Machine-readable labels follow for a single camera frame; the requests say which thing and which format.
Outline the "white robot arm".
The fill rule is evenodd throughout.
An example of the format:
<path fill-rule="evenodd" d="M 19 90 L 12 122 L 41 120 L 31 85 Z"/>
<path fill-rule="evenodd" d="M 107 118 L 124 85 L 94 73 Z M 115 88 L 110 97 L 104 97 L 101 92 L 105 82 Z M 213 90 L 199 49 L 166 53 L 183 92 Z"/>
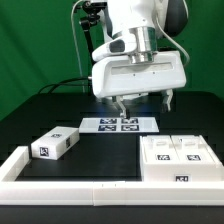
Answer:
<path fill-rule="evenodd" d="M 185 0 L 91 0 L 103 2 L 105 43 L 95 49 L 92 58 L 93 93 L 110 97 L 117 104 L 127 95 L 149 92 L 164 94 L 163 105 L 170 108 L 174 88 L 186 84 L 186 51 L 159 51 L 157 40 L 172 40 L 186 26 L 188 6 Z"/>

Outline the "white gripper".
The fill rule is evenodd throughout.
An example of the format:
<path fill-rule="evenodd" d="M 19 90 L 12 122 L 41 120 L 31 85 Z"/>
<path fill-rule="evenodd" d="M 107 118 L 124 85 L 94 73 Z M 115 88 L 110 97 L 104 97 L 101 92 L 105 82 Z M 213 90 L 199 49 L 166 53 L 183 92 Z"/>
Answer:
<path fill-rule="evenodd" d="M 107 57 L 92 69 L 93 93 L 97 98 L 113 97 L 120 116 L 127 117 L 124 95 L 162 92 L 162 109 L 171 110 L 174 88 L 184 87 L 186 76 L 178 51 L 159 52 L 153 62 L 132 64 L 127 55 Z"/>

